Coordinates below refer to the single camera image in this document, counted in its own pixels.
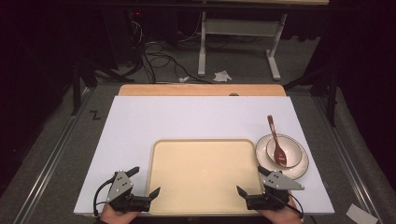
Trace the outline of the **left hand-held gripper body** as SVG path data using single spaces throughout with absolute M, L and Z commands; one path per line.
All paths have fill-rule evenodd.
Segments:
M 150 208 L 149 197 L 132 194 L 134 183 L 126 172 L 119 171 L 107 194 L 106 202 L 117 212 L 147 212 Z

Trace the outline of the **large crumpled white paper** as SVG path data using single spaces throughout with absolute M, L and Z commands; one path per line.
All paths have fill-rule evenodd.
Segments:
M 216 82 L 227 82 L 228 80 L 232 80 L 232 78 L 226 71 L 220 71 L 215 74 L 214 81 Z

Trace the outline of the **red-brown spoon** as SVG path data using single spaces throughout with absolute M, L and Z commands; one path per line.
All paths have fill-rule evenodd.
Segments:
M 280 145 L 278 143 L 277 134 L 276 134 L 276 127 L 275 127 L 273 116 L 272 115 L 268 115 L 267 116 L 267 120 L 268 120 L 268 123 L 269 123 L 270 131 L 271 131 L 272 136 L 273 136 L 274 141 L 275 141 L 275 151 L 274 151 L 275 162 L 277 164 L 279 164 L 279 165 L 286 166 L 287 165 L 286 154 L 285 154 L 285 152 L 283 151 L 283 149 L 280 147 Z

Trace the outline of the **person's left hand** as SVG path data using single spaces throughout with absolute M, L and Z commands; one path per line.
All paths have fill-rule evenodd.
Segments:
M 139 212 L 117 212 L 108 203 L 104 205 L 100 220 L 106 224 L 130 224 Z

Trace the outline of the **cream plastic tray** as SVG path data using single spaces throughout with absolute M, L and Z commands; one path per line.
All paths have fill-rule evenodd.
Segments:
M 161 140 L 152 150 L 147 192 L 154 216 L 249 215 L 237 189 L 261 194 L 255 147 L 246 139 Z

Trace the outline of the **person's right hand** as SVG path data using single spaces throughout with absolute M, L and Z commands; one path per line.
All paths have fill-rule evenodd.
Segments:
M 266 217 L 273 224 L 303 224 L 299 215 L 285 206 L 282 210 L 258 210 L 258 213 Z

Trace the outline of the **flat white paper sheet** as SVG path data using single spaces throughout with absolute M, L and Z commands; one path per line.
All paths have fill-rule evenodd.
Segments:
M 355 221 L 357 224 L 376 224 L 378 219 L 366 211 L 360 209 L 357 205 L 352 204 L 349 206 L 346 215 Z

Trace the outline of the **wooden table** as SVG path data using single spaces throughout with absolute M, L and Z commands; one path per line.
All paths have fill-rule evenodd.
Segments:
M 286 96 L 278 84 L 126 84 L 119 96 Z

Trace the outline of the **black metal stand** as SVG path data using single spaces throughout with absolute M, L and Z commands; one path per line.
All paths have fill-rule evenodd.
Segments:
M 338 69 L 320 68 L 315 72 L 296 78 L 283 86 L 284 90 L 290 90 L 299 85 L 311 83 L 310 94 L 312 96 L 327 96 L 326 116 L 330 124 L 335 126 L 334 112 L 336 102 Z
M 129 79 L 127 77 L 123 77 L 122 75 L 117 74 L 116 72 L 103 67 L 102 65 L 95 63 L 91 60 L 88 60 L 83 57 L 77 57 L 73 67 L 72 67 L 72 88 L 73 88 L 73 112 L 72 115 L 75 116 L 81 105 L 81 97 L 82 93 L 80 90 L 80 81 L 83 80 L 85 85 L 89 88 L 97 86 L 97 80 L 94 76 L 94 72 L 99 70 L 106 75 L 115 78 L 116 80 L 126 82 L 126 83 L 134 83 L 133 79 Z

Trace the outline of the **white bowl with dark rim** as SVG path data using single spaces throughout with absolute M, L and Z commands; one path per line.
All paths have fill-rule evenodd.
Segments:
M 297 141 L 295 141 L 293 138 L 284 135 L 284 134 L 279 134 L 277 136 L 278 144 L 281 147 L 281 149 L 284 151 L 286 155 L 286 164 L 282 165 L 279 163 L 276 163 L 275 160 L 275 149 L 276 149 L 276 143 L 274 140 L 273 136 L 270 136 L 270 139 L 268 142 L 265 144 L 266 149 L 266 156 L 270 160 L 270 162 L 276 166 L 282 167 L 282 168 L 293 168 L 297 166 L 303 157 L 303 151 L 298 144 Z

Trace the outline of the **white metal desk frame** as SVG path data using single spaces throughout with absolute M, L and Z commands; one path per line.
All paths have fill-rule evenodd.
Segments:
M 278 21 L 225 20 L 208 19 L 206 17 L 206 13 L 202 12 L 198 76 L 203 77 L 205 75 L 205 42 L 207 35 L 241 35 L 273 38 L 273 45 L 270 49 L 265 51 L 265 54 L 272 78 L 274 80 L 280 80 L 281 75 L 276 64 L 275 54 L 286 24 L 287 17 L 287 14 L 282 14 Z

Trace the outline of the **white plate with dark rim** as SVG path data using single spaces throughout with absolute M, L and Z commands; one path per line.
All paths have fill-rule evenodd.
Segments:
M 259 142 L 256 145 L 256 157 L 257 157 L 257 160 L 258 160 L 260 166 L 264 167 L 267 170 L 271 170 L 271 171 L 274 171 L 274 170 L 281 171 L 284 175 L 288 176 L 291 179 L 297 179 L 297 178 L 303 176 L 309 166 L 309 159 L 308 159 L 308 156 L 306 154 L 304 147 L 297 141 L 303 151 L 303 157 L 302 157 L 301 162 L 293 168 L 282 168 L 282 167 L 272 164 L 266 156 L 265 144 L 270 139 L 270 136 L 272 136 L 272 135 L 271 134 L 265 135 L 264 137 L 262 137 L 259 140 Z

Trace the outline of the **white table mat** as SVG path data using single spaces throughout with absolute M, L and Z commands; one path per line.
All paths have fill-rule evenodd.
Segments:
M 153 145 L 162 139 L 248 139 L 279 133 L 308 147 L 293 103 L 286 96 L 117 96 L 110 108 L 74 212 L 92 213 L 93 194 L 116 170 L 134 166 L 134 190 L 144 194 Z

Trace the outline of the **metal floor rail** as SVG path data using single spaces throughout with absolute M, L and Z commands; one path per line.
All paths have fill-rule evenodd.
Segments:
M 94 88 L 88 87 L 78 91 L 81 102 L 77 107 L 74 107 L 73 91 L 67 91 L 60 107 L 44 123 L 43 129 L 23 159 L 21 168 L 7 187 L 6 195 L 10 199 L 10 218 L 7 224 L 28 223 L 64 153 L 79 113 L 93 91 Z
M 377 209 L 375 208 L 372 197 L 370 196 L 367 187 L 363 183 L 356 166 L 353 164 L 352 157 L 347 152 L 347 148 L 341 139 L 340 133 L 327 118 L 325 103 L 320 97 L 314 97 L 313 101 L 331 133 L 332 140 L 336 145 L 338 158 L 348 178 L 348 184 L 352 187 L 354 194 L 359 201 L 361 209 L 371 216 L 376 217 L 376 224 L 383 224 L 381 216 L 378 214 Z

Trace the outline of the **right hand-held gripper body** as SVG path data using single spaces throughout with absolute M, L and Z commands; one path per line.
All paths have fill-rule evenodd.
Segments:
M 290 190 L 304 190 L 304 186 L 279 171 L 270 171 L 268 176 L 262 175 L 264 192 L 247 195 L 248 210 L 281 210 L 290 201 Z

